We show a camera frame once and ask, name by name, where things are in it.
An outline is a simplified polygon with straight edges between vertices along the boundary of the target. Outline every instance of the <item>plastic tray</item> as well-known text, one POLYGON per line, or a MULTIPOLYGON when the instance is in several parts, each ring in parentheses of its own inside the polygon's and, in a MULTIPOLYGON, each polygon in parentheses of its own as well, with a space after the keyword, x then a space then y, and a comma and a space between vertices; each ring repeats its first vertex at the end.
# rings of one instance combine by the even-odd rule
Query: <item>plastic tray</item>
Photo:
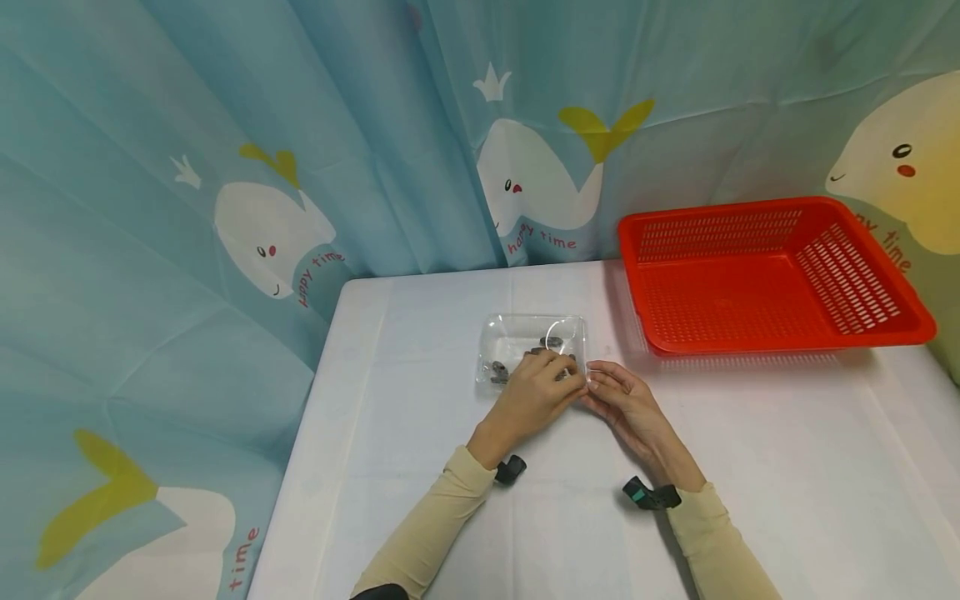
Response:
POLYGON ((477 358, 476 384, 483 395, 499 394, 503 385, 491 382, 492 362, 499 361, 513 372, 523 359, 523 352, 540 346, 540 338, 557 337, 563 341, 561 354, 573 354, 577 368, 587 372, 587 324, 575 315, 490 315, 480 333, 480 355, 477 358))
POLYGON ((936 324, 832 198, 630 215, 617 228, 634 307, 660 352, 923 344, 936 324))

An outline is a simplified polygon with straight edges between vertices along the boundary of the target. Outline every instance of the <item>cartoon whale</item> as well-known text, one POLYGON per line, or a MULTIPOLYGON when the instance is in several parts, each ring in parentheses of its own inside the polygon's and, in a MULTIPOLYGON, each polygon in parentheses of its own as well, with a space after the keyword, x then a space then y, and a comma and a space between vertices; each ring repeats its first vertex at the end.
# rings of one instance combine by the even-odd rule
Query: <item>cartoon whale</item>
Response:
POLYGON ((263 160, 300 193, 299 204, 268 185, 235 182, 217 195, 213 222, 227 253, 253 285, 275 299, 293 294, 294 271, 303 257, 330 244, 336 229, 300 189, 297 162, 292 153, 276 153, 276 161, 248 144, 241 156, 263 160))
POLYGON ((863 120, 827 176, 938 254, 960 253, 960 71, 907 88, 863 120))
POLYGON ((95 433, 78 429, 74 438, 109 481, 50 521, 40 538, 36 567, 53 566, 100 523, 156 500, 182 519, 183 526, 121 558, 77 599, 214 600, 236 519, 230 501, 207 490, 159 487, 120 448, 95 433))
POLYGON ((560 111, 561 121, 584 139, 593 156, 593 170, 579 190, 537 132, 511 119, 494 121, 477 159, 477 173, 497 235, 510 235, 520 216, 555 229, 586 225, 600 204, 607 155, 639 129, 653 107, 653 99, 633 106, 612 130, 585 108, 560 111))

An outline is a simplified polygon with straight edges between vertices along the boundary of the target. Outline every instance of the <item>clear plastic container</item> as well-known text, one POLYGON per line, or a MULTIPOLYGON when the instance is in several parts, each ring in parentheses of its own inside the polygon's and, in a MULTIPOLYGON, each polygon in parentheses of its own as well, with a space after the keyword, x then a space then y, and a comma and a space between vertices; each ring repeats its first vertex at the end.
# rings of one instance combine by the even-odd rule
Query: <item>clear plastic container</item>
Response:
POLYGON ((480 334, 477 390, 485 396, 499 394, 506 379, 497 373, 498 362, 513 372, 530 348, 548 345, 560 354, 573 354, 577 368, 587 372, 587 324, 576 315, 490 315, 480 334))

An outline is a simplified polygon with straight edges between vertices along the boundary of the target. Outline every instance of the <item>white tablecloth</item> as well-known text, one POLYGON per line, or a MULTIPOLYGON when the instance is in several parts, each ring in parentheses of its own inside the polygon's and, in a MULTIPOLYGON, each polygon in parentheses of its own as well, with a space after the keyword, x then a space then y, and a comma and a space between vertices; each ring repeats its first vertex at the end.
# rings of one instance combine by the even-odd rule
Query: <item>white tablecloth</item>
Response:
MULTIPOLYGON (((960 598, 960 398, 925 348, 659 359, 615 261, 348 284, 251 600, 348 597, 489 409, 473 376, 498 312, 582 315, 588 359, 646 378, 784 598, 960 598)), ((529 468, 430 597, 696 597, 602 422, 569 411, 515 452, 529 468)))

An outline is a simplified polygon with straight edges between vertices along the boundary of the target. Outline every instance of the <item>beige sleeve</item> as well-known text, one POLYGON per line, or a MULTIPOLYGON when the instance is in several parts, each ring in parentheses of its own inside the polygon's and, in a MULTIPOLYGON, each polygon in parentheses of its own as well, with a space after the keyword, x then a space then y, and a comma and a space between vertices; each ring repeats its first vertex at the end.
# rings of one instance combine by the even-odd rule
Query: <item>beige sleeve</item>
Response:
POLYGON ((763 567, 733 527, 713 484, 697 493, 678 492, 683 502, 667 515, 690 563, 700 600, 779 599, 763 567))
POLYGON ((495 475, 458 447, 437 482, 373 557, 350 597, 399 584, 411 600, 420 600, 460 529, 490 495, 495 475))

